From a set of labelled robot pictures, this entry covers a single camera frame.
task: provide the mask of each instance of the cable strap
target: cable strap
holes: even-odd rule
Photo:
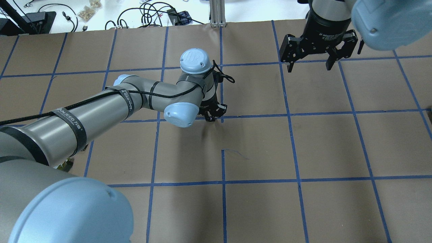
[[[135,104],[133,103],[133,99],[130,96],[129,91],[127,89],[119,87],[119,86],[108,86],[108,87],[105,87],[105,89],[106,90],[119,91],[119,93],[121,94],[121,97],[123,97],[123,99],[126,101],[126,104],[127,104],[128,114],[127,114],[126,119],[128,119],[133,114],[133,111],[135,110]]]
[[[83,124],[81,121],[70,111],[66,110],[65,108],[58,108],[52,111],[56,116],[58,116],[60,119],[65,121],[70,128],[72,129],[73,133],[76,137],[76,149],[73,152],[73,154],[70,156],[74,156],[78,151],[81,151],[87,144],[87,133],[84,129]]]

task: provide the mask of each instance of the robotic arm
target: robotic arm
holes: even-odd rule
[[[141,108],[164,112],[178,127],[191,126],[198,113],[209,122],[221,117],[227,106],[217,86],[234,79],[197,48],[182,54],[180,66],[176,85],[120,75],[114,86],[49,117],[0,127],[0,242],[129,242],[133,215],[121,193],[50,167]]]
[[[298,0],[310,10],[303,34],[287,34],[280,47],[280,61],[294,63],[310,54],[328,53],[327,70],[341,58],[351,57],[358,42],[351,21],[363,40],[375,50],[409,45],[432,29],[432,0]]]

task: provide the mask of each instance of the light blue end cap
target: light blue end cap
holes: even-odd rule
[[[357,0],[351,19],[370,48],[394,50],[432,30],[432,0]]]
[[[188,74],[202,74],[211,67],[209,55],[199,48],[189,49],[180,57],[180,68]]]
[[[122,74],[118,76],[118,78],[114,81],[114,86],[119,85],[125,78],[135,76],[135,75],[129,75],[129,74]]]
[[[188,102],[178,102],[168,105],[164,110],[164,117],[169,123],[181,128],[190,127],[200,109]]]

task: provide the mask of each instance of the blue tape grid line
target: blue tape grid line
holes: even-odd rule
[[[112,53],[114,52],[114,45],[115,45],[116,37],[117,37],[117,30],[114,30],[114,37],[112,39],[112,45],[111,45],[111,51],[110,51],[110,55],[109,55],[109,59],[108,59],[107,69],[105,71],[103,71],[103,72],[105,72],[105,77],[104,77],[104,83],[102,85],[102,90],[105,89],[105,85],[107,82],[107,76],[108,76],[108,72],[109,72],[109,67],[111,65],[111,58],[112,58]],[[92,158],[92,152],[93,152],[93,144],[94,144],[94,141],[92,141],[90,144],[89,155],[87,157],[87,164],[86,164],[86,168],[84,170],[84,177],[87,177],[87,173],[89,171],[90,160]]]
[[[15,50],[16,44],[18,43],[18,39],[19,39],[19,35],[16,36],[15,42],[13,43],[12,49],[10,50],[9,56],[7,57],[3,70],[0,73],[0,79],[3,77],[3,74],[6,71],[6,67],[9,64],[10,58],[12,57],[13,50]]]
[[[403,179],[432,179],[432,175],[416,176],[375,176],[374,180],[403,180]],[[337,177],[337,178],[307,178],[302,182],[344,182],[344,181],[369,181],[371,177]],[[267,180],[222,180],[204,182],[159,182],[136,184],[110,184],[110,187],[150,187],[150,186],[194,186],[194,185],[228,185],[228,184],[262,184],[262,183],[298,183],[297,179],[267,179]]]
[[[166,46],[168,43],[168,30],[169,30],[169,27],[166,27],[165,42],[164,42],[164,46],[163,46],[163,56],[162,56],[161,82],[163,82],[164,72],[165,72]],[[160,112],[158,112],[156,122],[157,122],[157,125],[156,125],[155,150],[154,150],[154,154],[153,154],[152,184],[155,183],[156,158],[157,158],[157,154],[158,154],[159,128],[160,128],[160,122],[161,122],[160,121]],[[154,191],[154,186],[151,186],[150,187],[150,195],[149,195],[149,211],[147,214],[146,243],[149,243],[149,240],[150,240],[150,224],[151,224],[151,219],[152,219],[153,191]]]
[[[273,28],[274,40],[275,40],[275,44],[276,44],[277,58],[278,58],[278,60],[280,60],[279,43],[277,41],[276,27],[274,25],[274,21],[273,20],[271,21],[271,25],[272,25],[272,28]],[[281,77],[281,80],[282,80],[282,91],[283,91],[283,97],[284,97],[284,100],[285,100],[286,113],[287,113],[287,117],[288,117],[289,137],[291,139],[292,154],[294,156],[295,176],[296,176],[297,184],[298,184],[297,188],[298,188],[298,191],[299,191],[300,210],[301,210],[302,221],[303,221],[303,231],[304,231],[304,234],[305,234],[305,242],[309,243],[309,234],[308,234],[308,227],[307,227],[307,224],[306,224],[305,206],[304,206],[304,203],[303,203],[302,179],[300,178],[299,164],[298,164],[298,161],[297,161],[297,152],[295,150],[294,135],[293,135],[293,132],[292,132],[292,123],[291,123],[291,113],[289,112],[289,105],[288,105],[288,99],[287,99],[287,95],[286,95],[285,79],[284,79],[284,76],[283,76],[282,63],[279,63],[279,70],[280,70],[280,77]]]
[[[67,33],[64,34],[63,43],[61,44],[60,52],[57,56],[57,61],[55,62],[54,70],[51,73],[51,79],[50,79],[50,82],[48,83],[48,88],[47,88],[47,91],[45,92],[44,101],[42,102],[41,109],[39,110],[39,114],[42,114],[42,112],[44,110],[45,102],[47,101],[47,97],[48,97],[48,93],[50,92],[51,84],[53,83],[53,79],[55,78],[55,71],[57,70],[58,62],[60,61],[61,53],[63,52],[64,44],[66,43],[66,38],[67,38]]]
[[[115,39],[116,39],[116,37],[117,37],[117,29],[114,30],[114,38],[112,40],[112,46],[111,46],[111,51],[110,51],[110,54],[109,54],[107,69],[105,70],[105,78],[104,78],[104,83],[102,85],[102,90],[105,89],[106,84],[107,84],[107,77],[108,77],[108,73],[109,73],[109,67],[111,66],[112,53],[114,52],[114,46],[115,46]]]
[[[340,62],[338,62],[338,65],[339,65],[339,69],[340,69],[340,74],[342,75],[343,84],[345,86],[345,90],[346,90],[346,93],[348,95],[349,104],[351,105],[354,121],[356,122],[356,127],[357,127],[357,131],[359,133],[359,138],[360,138],[360,143],[362,144],[363,153],[364,153],[365,160],[366,160],[366,165],[368,167],[369,176],[370,176],[370,179],[371,179],[371,182],[372,182],[372,187],[374,189],[375,199],[376,199],[376,202],[377,202],[377,205],[378,205],[379,214],[381,216],[381,221],[382,221],[382,224],[383,224],[383,227],[384,227],[385,236],[387,238],[387,242],[391,243],[390,234],[389,234],[388,228],[387,228],[387,222],[385,220],[384,212],[382,210],[381,201],[380,201],[379,195],[378,195],[378,189],[377,189],[377,186],[376,186],[376,183],[375,183],[374,175],[373,175],[371,164],[370,164],[370,161],[369,161],[368,152],[366,151],[365,142],[363,140],[362,131],[361,131],[360,125],[359,125],[359,120],[357,119],[356,110],[354,108],[353,100],[351,99],[351,94],[349,92],[349,88],[348,88],[348,84],[346,82],[345,74],[343,72],[342,64]]]
[[[428,121],[429,119],[426,119],[425,115],[423,114],[423,110],[420,107],[420,103],[419,103],[416,95],[414,94],[414,90],[413,90],[413,88],[412,88],[412,86],[410,84],[410,81],[408,80],[408,77],[407,77],[405,71],[403,70],[402,64],[400,63],[400,60],[399,60],[399,57],[398,57],[396,51],[393,50],[393,54],[394,54],[394,56],[396,58],[397,64],[399,65],[400,71],[402,72],[403,78],[405,79],[405,82],[407,83],[407,86],[410,89],[410,92],[411,92],[411,95],[413,96],[414,102],[416,103],[417,111],[420,112],[420,115],[421,115],[421,117],[423,119],[423,122],[425,123],[426,130],[428,131],[429,137],[432,140],[432,133],[431,133],[431,129],[429,128],[429,124],[428,124],[429,123],[429,121]]]
[[[220,55],[220,62],[219,67],[220,70],[223,70],[223,38],[222,38],[222,28],[219,27],[219,55]],[[223,82],[219,84],[220,85],[220,103],[223,104]],[[225,117],[220,118],[220,123],[223,123],[225,120]]]
[[[387,58],[349,58],[349,59],[341,59],[339,61],[368,61],[368,60],[388,60],[388,59],[410,59],[410,58],[432,58],[432,55],[426,56],[406,56],[406,57],[387,57]],[[313,62],[326,62],[327,60],[310,60],[310,61],[297,61],[295,63],[313,63]],[[254,66],[254,65],[272,65],[272,64],[285,64],[283,62],[260,62],[260,63],[240,63],[240,64],[221,64],[219,67],[237,67],[237,66]],[[165,67],[165,70],[168,69],[180,69],[180,67]],[[118,70],[109,70],[109,73],[114,72],[131,72],[131,71],[147,71],[147,70],[162,70],[161,67],[151,67],[151,68],[133,68],[133,69],[118,69]],[[70,74],[95,74],[95,73],[105,73],[106,70],[97,70],[97,71],[83,71],[83,72],[66,72],[66,73],[56,73],[56,75],[70,75]],[[18,74],[18,75],[4,75],[3,77],[34,77],[34,76],[50,76],[51,74]]]
[[[222,158],[222,218],[223,218],[223,243],[228,242],[226,230],[226,183],[225,183],[225,150],[221,150]]]

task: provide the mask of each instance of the wire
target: wire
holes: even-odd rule
[[[16,4],[15,0],[12,0],[13,3],[18,7],[18,9],[24,14],[24,16],[30,21],[30,24],[33,26],[33,29],[37,32],[38,30],[36,29],[36,26],[33,24],[32,20],[27,16],[27,14],[18,6],[18,4]]]
[[[167,95],[162,95],[162,94],[157,94],[157,93],[152,93],[152,92],[147,92],[147,91],[136,91],[136,90],[128,90],[128,91],[130,93],[146,94],[146,95],[151,95],[151,96],[157,96],[157,97],[172,99],[172,98],[176,98],[176,97],[188,94],[188,93],[194,91],[198,87],[200,87],[200,85],[199,84],[195,84],[195,86],[193,86],[192,88],[190,88],[190,89],[188,89],[188,90],[186,90],[184,92],[172,95],[172,96],[167,96]],[[71,110],[71,109],[83,106],[85,104],[91,103],[93,101],[96,101],[98,99],[105,98],[107,96],[111,96],[111,95],[119,94],[119,93],[120,93],[119,90],[112,91],[112,92],[102,93],[100,95],[97,95],[97,96],[94,96],[92,98],[83,100],[83,101],[75,103],[73,105],[66,106],[65,109],[66,110]],[[47,112],[47,113],[42,113],[42,114],[38,114],[38,115],[31,115],[31,116],[26,116],[26,117],[21,117],[21,118],[6,120],[6,121],[0,121],[0,126],[7,125],[7,124],[12,124],[12,123],[17,123],[17,122],[25,122],[25,121],[28,121],[28,120],[39,119],[39,118],[43,118],[43,117],[47,117],[47,116],[53,116],[53,115],[55,115],[53,112]]]
[[[120,21],[120,17],[121,17],[121,16],[122,16],[126,11],[134,10],[134,9],[139,9],[139,10],[141,10],[141,9],[143,9],[143,8],[128,8],[128,9],[124,10],[124,11],[121,12],[120,15],[118,16],[118,18],[117,18],[117,23],[119,23],[119,21]],[[180,15],[175,14],[175,13],[168,13],[168,12],[166,12],[166,11],[151,10],[151,9],[144,9],[144,10],[148,10],[148,11],[156,11],[156,12],[161,12],[161,13],[167,13],[168,15],[174,15],[174,16],[177,16],[177,17],[180,17],[180,18],[186,18],[186,19],[189,19],[189,20],[195,21],[195,22],[197,22],[197,23],[199,23],[199,24],[202,24],[202,25],[204,24],[204,23],[199,22],[199,21],[196,21],[196,20],[194,20],[194,19],[192,19],[192,18],[183,17],[183,16],[180,16]]]
[[[140,26],[138,28],[145,28],[145,27],[148,27],[148,26],[159,26],[159,27],[162,27],[160,25],[148,24],[148,25],[145,25],[145,26]]]
[[[33,5],[31,5],[31,3],[33,3],[34,1],[35,1],[35,0],[31,0],[30,2],[24,4],[24,7],[27,8],[27,7],[31,7],[31,6],[33,6]]]
[[[74,32],[75,31],[75,23],[72,20],[70,20],[70,22],[73,24],[73,28],[70,32]]]
[[[127,23],[126,23],[126,21],[125,21],[124,19],[121,19],[121,20],[120,20],[120,26],[123,28],[123,25],[121,25],[121,21],[122,21],[122,20],[123,20],[124,24],[126,25],[126,28],[128,29],[129,26],[127,26]]]
[[[107,25],[108,25],[108,23],[112,23],[113,25],[114,25],[114,27],[117,29],[117,25],[115,25],[115,22],[114,21],[112,21],[112,20],[109,20],[106,24],[105,24],[105,30],[107,30]]]
[[[75,11],[74,11],[71,7],[69,7],[68,5],[66,5],[66,4],[62,4],[62,3],[49,3],[49,4],[45,4],[45,5],[43,5],[42,7],[40,7],[39,10],[38,10],[38,12],[40,12],[41,9],[44,8],[44,7],[46,7],[46,6],[55,6],[55,5],[60,5],[60,6],[68,7],[68,8],[73,12],[73,14],[74,14],[74,16],[75,16],[75,18],[76,18],[76,26],[75,26],[75,29],[73,30],[73,32],[75,32],[76,29],[78,28],[78,17],[76,16]]]

